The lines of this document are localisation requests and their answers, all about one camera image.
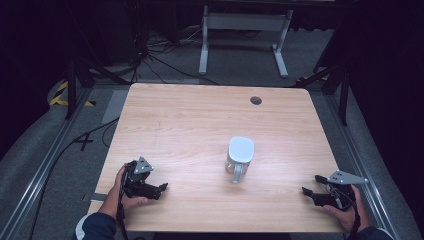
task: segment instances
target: light wood surface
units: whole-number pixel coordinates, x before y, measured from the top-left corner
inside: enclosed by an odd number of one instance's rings
[[[224,168],[234,136],[255,144],[239,184]],[[169,186],[158,201],[127,213],[128,230],[342,231],[302,194],[302,186],[324,193],[314,176],[337,169],[306,90],[134,84],[95,192],[107,193],[119,168],[140,156],[155,168],[146,182]]]

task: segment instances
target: person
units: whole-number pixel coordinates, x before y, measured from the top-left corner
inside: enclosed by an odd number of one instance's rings
[[[91,215],[86,215],[78,222],[73,240],[100,240],[114,239],[116,233],[116,213],[118,209],[119,191],[121,188],[121,179],[124,174],[125,165],[116,174],[115,183],[107,194],[100,209]],[[149,199],[145,197],[129,198],[122,196],[122,205],[124,211],[137,206],[146,205]]]
[[[376,228],[370,224],[367,211],[362,203],[362,197],[359,189],[354,185],[351,185],[353,192],[355,193],[356,206],[358,208],[358,214],[361,219],[361,224],[358,228],[357,239],[360,240],[392,240],[392,236],[384,229]],[[353,207],[349,208],[346,212],[343,212],[333,206],[324,205],[325,211],[334,216],[339,220],[341,226],[347,232],[350,232],[353,228],[355,221],[355,210]]]
[[[110,189],[99,211],[91,215],[84,216],[77,224],[73,235],[73,240],[101,240],[114,239],[116,233],[116,213],[119,201],[119,191],[121,179],[125,170],[125,165],[116,174],[115,184]],[[355,193],[356,204],[361,224],[358,228],[357,239],[360,240],[393,240],[384,229],[370,225],[366,209],[362,203],[361,193],[357,187],[352,185]],[[125,211],[137,206],[144,206],[149,202],[145,197],[129,198],[125,194],[122,197],[122,205]],[[355,211],[351,207],[343,212],[333,206],[323,206],[325,211],[335,217],[341,226],[348,232],[353,228],[355,221]]]

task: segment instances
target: hazard tape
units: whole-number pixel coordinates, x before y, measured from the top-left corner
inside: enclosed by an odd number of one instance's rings
[[[53,99],[50,101],[50,106],[53,105],[62,105],[62,106],[68,106],[69,103],[67,100],[60,100],[60,97],[62,96],[65,89],[68,87],[68,81],[63,80],[62,84],[60,84],[59,88],[57,89],[56,93],[53,96]],[[94,107],[96,106],[96,101],[87,101],[85,102],[84,106],[86,107]]]

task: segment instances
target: dark sleeve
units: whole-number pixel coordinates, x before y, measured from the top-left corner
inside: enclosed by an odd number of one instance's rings
[[[361,240],[393,240],[385,231],[376,227],[367,227],[358,233]]]
[[[73,240],[114,239],[116,233],[115,219],[104,213],[93,213],[84,216],[77,227]]]

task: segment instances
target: white desk foot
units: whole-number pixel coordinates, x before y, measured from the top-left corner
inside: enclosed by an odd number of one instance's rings
[[[199,74],[206,75],[206,70],[208,66],[208,46],[206,46],[206,50],[202,49],[202,53],[200,54],[200,64],[199,64]]]
[[[283,56],[281,55],[281,52],[276,51],[277,44],[272,45],[275,61],[277,62],[278,70],[280,71],[280,76],[282,78],[287,78],[289,76],[287,72],[286,65],[284,64]]]

